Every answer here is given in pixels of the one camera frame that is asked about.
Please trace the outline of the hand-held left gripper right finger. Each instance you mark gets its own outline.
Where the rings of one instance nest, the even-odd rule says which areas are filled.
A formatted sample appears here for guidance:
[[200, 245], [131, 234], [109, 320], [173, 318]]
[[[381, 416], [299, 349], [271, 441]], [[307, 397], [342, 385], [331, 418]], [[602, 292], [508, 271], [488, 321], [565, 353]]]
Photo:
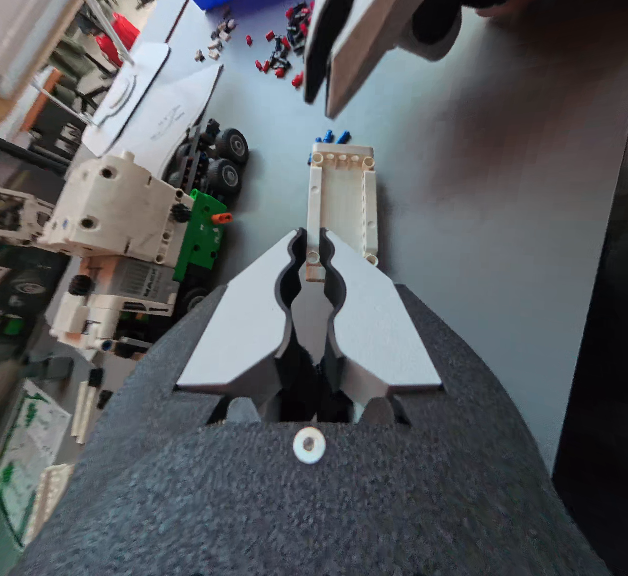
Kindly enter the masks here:
[[329, 229], [319, 250], [332, 306], [319, 420], [410, 420], [401, 397], [443, 384], [395, 284]]

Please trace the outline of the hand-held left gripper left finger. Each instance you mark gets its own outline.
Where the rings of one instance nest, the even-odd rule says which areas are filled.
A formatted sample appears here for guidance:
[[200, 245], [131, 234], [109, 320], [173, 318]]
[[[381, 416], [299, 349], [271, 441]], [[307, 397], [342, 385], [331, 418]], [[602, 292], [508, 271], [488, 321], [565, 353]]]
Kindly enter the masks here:
[[302, 291], [304, 229], [288, 232], [226, 286], [176, 383], [177, 392], [247, 398], [280, 421], [301, 349], [292, 305]]

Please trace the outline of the white lego panel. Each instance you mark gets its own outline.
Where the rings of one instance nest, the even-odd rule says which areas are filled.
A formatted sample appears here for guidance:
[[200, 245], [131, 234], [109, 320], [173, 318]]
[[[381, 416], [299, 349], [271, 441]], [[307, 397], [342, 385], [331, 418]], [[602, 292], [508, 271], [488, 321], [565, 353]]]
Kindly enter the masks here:
[[311, 149], [305, 280], [325, 282], [320, 230], [333, 231], [373, 266], [379, 263], [374, 149], [314, 143]]

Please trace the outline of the white lego beam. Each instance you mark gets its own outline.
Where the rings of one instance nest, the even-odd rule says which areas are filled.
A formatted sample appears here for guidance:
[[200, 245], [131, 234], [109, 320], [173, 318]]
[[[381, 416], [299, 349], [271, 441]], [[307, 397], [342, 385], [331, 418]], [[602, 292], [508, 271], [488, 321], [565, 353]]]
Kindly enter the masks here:
[[70, 436], [80, 446], [87, 440], [88, 428], [93, 411], [97, 408], [98, 398], [98, 387], [90, 386], [88, 381], [79, 384]]

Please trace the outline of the white green lego truck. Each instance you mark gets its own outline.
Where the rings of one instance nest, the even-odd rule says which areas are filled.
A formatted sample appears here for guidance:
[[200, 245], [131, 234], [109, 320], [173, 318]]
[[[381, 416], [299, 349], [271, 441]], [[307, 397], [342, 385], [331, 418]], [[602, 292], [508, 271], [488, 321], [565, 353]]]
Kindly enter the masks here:
[[164, 178], [124, 152], [78, 166], [55, 205], [1, 189], [1, 359], [25, 347], [71, 257], [50, 335], [123, 359], [148, 352], [208, 295], [248, 159], [244, 134], [209, 119]]

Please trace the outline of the lego instruction booklet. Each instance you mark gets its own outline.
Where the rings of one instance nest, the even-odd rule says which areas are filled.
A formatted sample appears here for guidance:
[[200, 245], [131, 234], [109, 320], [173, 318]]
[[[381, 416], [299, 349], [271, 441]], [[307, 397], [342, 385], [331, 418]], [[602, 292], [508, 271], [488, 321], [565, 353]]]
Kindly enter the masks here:
[[151, 88], [104, 155], [131, 152], [136, 165], [161, 177], [186, 132], [202, 116], [222, 70], [222, 64], [211, 64], [183, 79]]

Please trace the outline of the pile of red black pins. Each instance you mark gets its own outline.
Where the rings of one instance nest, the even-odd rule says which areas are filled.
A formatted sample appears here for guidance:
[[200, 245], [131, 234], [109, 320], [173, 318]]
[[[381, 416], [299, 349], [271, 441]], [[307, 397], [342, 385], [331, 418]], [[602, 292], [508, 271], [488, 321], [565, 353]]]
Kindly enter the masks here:
[[264, 41], [271, 49], [265, 58], [255, 60], [255, 68], [265, 75], [290, 80], [294, 89], [302, 87], [305, 71], [298, 63], [305, 60], [305, 46], [313, 20], [314, 0], [303, 0], [285, 11], [285, 28], [269, 30]]

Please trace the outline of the pile of grey white pieces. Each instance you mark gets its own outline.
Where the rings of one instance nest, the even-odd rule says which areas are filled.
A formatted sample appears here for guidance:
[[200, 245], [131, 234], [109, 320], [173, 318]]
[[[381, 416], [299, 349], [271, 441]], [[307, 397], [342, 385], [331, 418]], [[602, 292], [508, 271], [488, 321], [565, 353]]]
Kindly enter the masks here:
[[232, 32], [236, 27], [237, 21], [232, 14], [231, 6], [223, 7], [219, 20], [210, 32], [208, 45], [195, 51], [195, 62], [203, 63], [208, 59], [218, 61], [225, 44], [231, 40]]

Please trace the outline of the red bag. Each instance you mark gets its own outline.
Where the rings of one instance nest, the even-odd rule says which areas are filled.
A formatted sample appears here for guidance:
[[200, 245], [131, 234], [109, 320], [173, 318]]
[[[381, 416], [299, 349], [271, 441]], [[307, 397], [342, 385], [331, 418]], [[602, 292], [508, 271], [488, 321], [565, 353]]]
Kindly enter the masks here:
[[[118, 37], [121, 39], [122, 44], [127, 50], [133, 47], [137, 37], [140, 35], [140, 31], [132, 23], [130, 23], [125, 16], [114, 12], [112, 28]], [[114, 64], [117, 68], [121, 68], [123, 61], [119, 57], [118, 50], [114, 44], [114, 41], [109, 35], [102, 33], [95, 37], [102, 54], [108, 62]]]

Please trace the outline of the white green printed paper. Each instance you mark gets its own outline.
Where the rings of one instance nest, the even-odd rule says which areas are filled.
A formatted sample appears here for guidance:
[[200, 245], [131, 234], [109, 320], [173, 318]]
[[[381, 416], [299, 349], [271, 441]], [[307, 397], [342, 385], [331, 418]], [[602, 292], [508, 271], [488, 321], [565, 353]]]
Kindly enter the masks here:
[[74, 466], [56, 464], [72, 415], [27, 379], [1, 447], [1, 523], [18, 551], [31, 543], [67, 489]]

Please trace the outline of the tilted display panel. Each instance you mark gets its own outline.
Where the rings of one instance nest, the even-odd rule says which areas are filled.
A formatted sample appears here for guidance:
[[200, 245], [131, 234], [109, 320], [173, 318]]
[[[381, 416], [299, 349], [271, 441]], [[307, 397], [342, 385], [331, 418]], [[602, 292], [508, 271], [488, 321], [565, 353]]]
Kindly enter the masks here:
[[1, 0], [1, 118], [20, 98], [83, 0]]

